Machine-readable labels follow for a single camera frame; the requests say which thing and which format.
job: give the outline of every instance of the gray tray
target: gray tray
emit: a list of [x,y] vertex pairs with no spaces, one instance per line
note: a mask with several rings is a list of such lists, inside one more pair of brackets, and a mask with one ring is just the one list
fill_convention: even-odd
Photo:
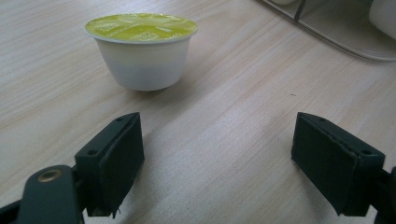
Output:
[[288,5],[262,1],[342,49],[372,60],[396,61],[396,40],[369,21],[370,0],[306,0],[304,7],[303,0]]

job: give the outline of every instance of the cup body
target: cup body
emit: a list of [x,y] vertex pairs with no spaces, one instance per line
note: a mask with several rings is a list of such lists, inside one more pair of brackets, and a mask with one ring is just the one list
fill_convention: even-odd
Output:
[[396,39],[396,0],[374,0],[370,8],[370,22]]
[[190,38],[157,44],[125,44],[96,39],[117,83],[135,91],[175,84],[183,73]]

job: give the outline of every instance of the brass screw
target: brass screw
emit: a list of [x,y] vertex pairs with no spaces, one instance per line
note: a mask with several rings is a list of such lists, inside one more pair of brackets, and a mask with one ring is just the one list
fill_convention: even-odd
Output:
[[59,176],[62,175],[62,171],[61,170],[48,170],[46,172],[44,172],[43,174],[41,174],[37,180],[38,182],[41,183],[46,183],[46,182],[50,182],[56,178],[58,178]]

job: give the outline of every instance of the wood grain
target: wood grain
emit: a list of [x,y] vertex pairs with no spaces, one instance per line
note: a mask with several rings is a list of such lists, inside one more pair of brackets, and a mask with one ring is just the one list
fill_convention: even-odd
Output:
[[[125,12],[196,21],[182,79],[127,91],[85,35]],[[26,179],[139,111],[146,160],[115,218],[87,223],[373,223],[338,217],[291,161],[298,111],[345,128],[396,164],[396,63],[358,58],[259,1],[0,3],[0,206]]]

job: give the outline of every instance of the yellow-green foil lid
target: yellow-green foil lid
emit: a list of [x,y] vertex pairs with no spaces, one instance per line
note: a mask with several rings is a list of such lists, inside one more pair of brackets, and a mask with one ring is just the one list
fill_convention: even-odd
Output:
[[187,19],[151,13],[120,14],[89,21],[86,32],[96,39],[116,43],[166,43],[189,38],[197,25]]

